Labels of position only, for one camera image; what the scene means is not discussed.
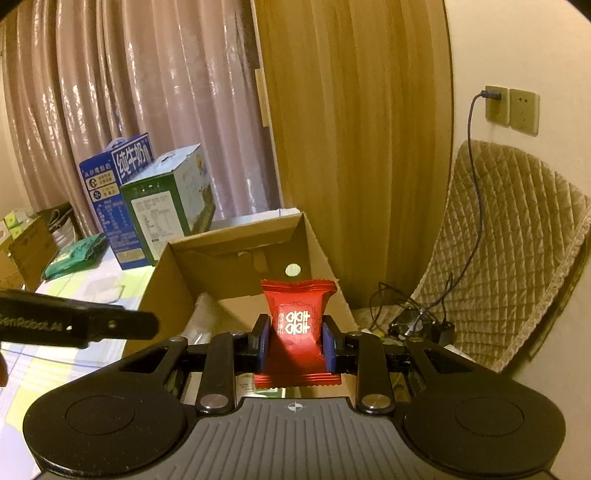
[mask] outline nutrition label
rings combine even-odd
[[[139,227],[155,260],[171,240],[184,237],[170,192],[159,192],[131,200]]]

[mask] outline beige curtain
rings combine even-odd
[[[441,226],[452,150],[443,0],[253,0],[286,206],[345,296],[411,293]]]
[[[95,232],[77,165],[141,132],[155,155],[203,143],[219,218],[277,207],[254,38],[248,0],[25,0],[3,68],[33,208],[69,200]]]

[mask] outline white wall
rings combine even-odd
[[[540,94],[532,137],[490,124],[480,100],[473,137],[521,148],[591,195],[591,23],[566,0],[446,0],[452,44],[454,151],[466,139],[467,111],[485,85]],[[531,363],[514,376],[562,410],[567,438],[559,478],[591,478],[591,265]]]
[[[0,218],[16,208],[30,208],[10,136],[0,66]]]

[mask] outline candy wrapper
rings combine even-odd
[[[322,315],[337,291],[332,280],[261,282],[272,316],[267,361],[255,375],[257,388],[340,385],[322,356]]]

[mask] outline wall socket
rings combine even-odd
[[[540,96],[534,92],[509,91],[509,124],[511,128],[537,135],[540,126]]]
[[[489,85],[485,89],[501,94],[501,100],[486,99],[486,119],[494,124],[509,125],[509,89]]]

